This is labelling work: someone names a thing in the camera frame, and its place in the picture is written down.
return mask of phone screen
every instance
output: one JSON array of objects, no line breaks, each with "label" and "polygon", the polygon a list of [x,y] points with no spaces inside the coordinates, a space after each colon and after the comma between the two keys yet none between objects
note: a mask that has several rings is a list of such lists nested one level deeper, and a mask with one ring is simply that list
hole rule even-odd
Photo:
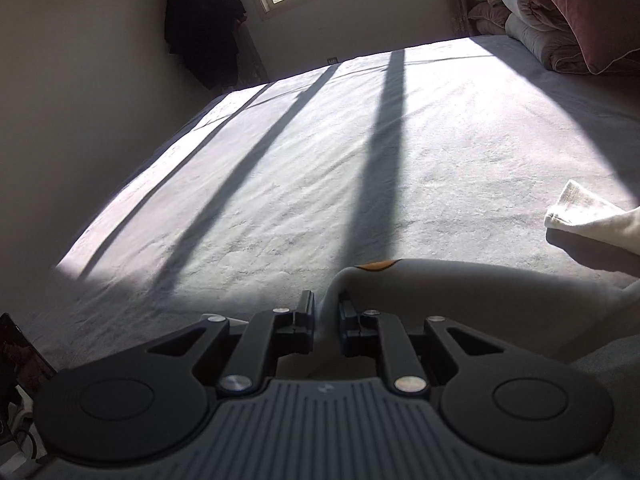
[{"label": "phone screen", "polygon": [[0,359],[2,368],[13,369],[17,383],[31,399],[56,374],[8,314],[0,316]]}]

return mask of gray ribbed plate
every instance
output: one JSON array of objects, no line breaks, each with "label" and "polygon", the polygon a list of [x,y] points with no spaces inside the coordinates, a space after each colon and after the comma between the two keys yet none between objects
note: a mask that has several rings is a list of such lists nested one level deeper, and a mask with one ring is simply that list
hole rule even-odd
[{"label": "gray ribbed plate", "polygon": [[428,402],[395,396],[379,378],[273,380],[256,397],[221,403],[202,434],[153,463],[101,470],[55,460],[37,478],[578,480],[600,465],[595,456],[536,466],[485,455]]}]

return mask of bed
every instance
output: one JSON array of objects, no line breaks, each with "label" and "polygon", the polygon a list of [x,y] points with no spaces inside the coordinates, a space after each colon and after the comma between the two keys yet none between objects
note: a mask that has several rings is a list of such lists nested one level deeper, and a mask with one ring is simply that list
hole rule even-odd
[{"label": "bed", "polygon": [[[638,206],[639,160],[637,78],[548,72],[498,36],[361,57],[213,102],[11,314],[54,366],[73,367],[202,313],[247,320],[305,288],[322,298],[341,269],[389,258],[640,298],[640,256],[543,227],[570,178]],[[562,308],[545,303],[526,309]],[[640,463],[627,433],[610,456]]]}]

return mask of white wall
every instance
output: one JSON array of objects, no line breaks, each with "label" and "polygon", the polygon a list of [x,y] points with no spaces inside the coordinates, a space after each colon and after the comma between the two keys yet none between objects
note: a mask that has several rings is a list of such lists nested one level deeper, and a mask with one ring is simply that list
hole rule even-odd
[{"label": "white wall", "polygon": [[165,2],[0,0],[0,280],[55,263],[210,101],[166,51]]},{"label": "white wall", "polygon": [[246,22],[272,80],[406,46],[450,40],[445,0],[314,0],[261,20],[242,0]]}]

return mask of black coat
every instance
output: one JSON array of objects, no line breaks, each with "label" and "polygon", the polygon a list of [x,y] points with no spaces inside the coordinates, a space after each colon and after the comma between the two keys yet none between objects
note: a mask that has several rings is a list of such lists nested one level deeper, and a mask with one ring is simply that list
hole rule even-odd
[{"label": "black coat", "polygon": [[240,0],[167,0],[164,39],[206,88],[238,82],[233,30],[244,20]]}]

